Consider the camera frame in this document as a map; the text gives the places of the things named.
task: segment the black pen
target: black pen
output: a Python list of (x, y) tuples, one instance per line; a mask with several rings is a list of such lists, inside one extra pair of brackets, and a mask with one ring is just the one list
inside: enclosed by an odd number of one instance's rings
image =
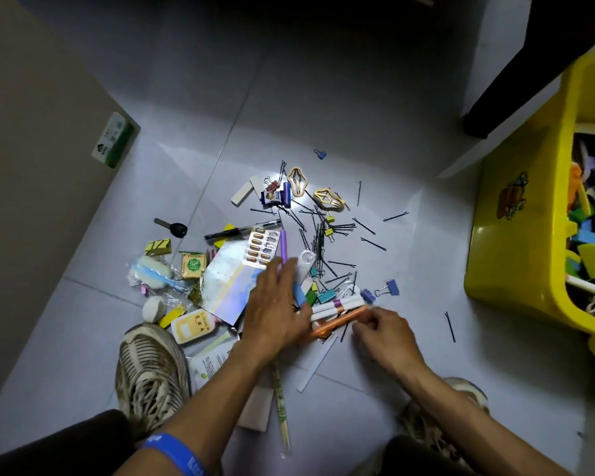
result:
[(230, 237), (230, 235), (238, 235), (241, 233), (249, 232), (251, 230), (257, 228), (264, 228), (270, 227), (273, 225), (280, 225), (282, 221), (280, 219), (271, 220), (269, 222), (264, 222), (262, 224), (250, 225), (248, 227), (237, 227), (237, 228), (230, 228), (229, 230), (223, 230), (222, 232), (211, 233), (205, 236), (205, 240), (212, 240), (212, 239), (219, 239), (221, 237)]

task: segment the hand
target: hand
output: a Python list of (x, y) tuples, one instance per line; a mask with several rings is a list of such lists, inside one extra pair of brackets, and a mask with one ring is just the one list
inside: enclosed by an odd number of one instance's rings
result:
[(406, 386), (429, 371), (408, 321), (394, 311), (373, 307), (353, 324), (353, 332), (389, 374)]
[(273, 259), (258, 275), (256, 287), (249, 295), (242, 343), (249, 347), (249, 356), (253, 355), (264, 365), (311, 327), (313, 311), (309, 304), (303, 304), (299, 314), (293, 311), (297, 262), (296, 258), (290, 259), (278, 273), (282, 260), (279, 257)]

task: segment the person's left hand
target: person's left hand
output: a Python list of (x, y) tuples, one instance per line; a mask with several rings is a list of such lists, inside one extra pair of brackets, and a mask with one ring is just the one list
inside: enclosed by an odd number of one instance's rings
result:
[(258, 275), (245, 310), (242, 344), (250, 356), (269, 364), (279, 352), (294, 344), (311, 327), (313, 311), (308, 303), (300, 313), (293, 311), (293, 282), (298, 260), (289, 261), (278, 272), (282, 259), (276, 257)]

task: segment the yellow bottle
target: yellow bottle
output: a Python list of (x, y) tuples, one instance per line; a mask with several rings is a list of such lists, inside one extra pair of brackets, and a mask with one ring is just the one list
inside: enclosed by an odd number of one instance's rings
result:
[(215, 328), (214, 316), (204, 309), (195, 310), (172, 321), (172, 334), (179, 344), (185, 344), (205, 336)]

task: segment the forearm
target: forearm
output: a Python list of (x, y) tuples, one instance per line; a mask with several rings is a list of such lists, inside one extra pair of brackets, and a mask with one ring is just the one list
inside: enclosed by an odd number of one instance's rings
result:
[[(179, 439), (211, 474), (263, 368), (264, 362), (249, 357), (241, 341), (236, 343), (211, 380), (157, 432)], [(179, 474), (166, 459), (154, 449), (142, 449), (117, 474)]]
[(429, 369), (400, 377), (413, 399), (487, 475), (570, 474), (478, 408)]

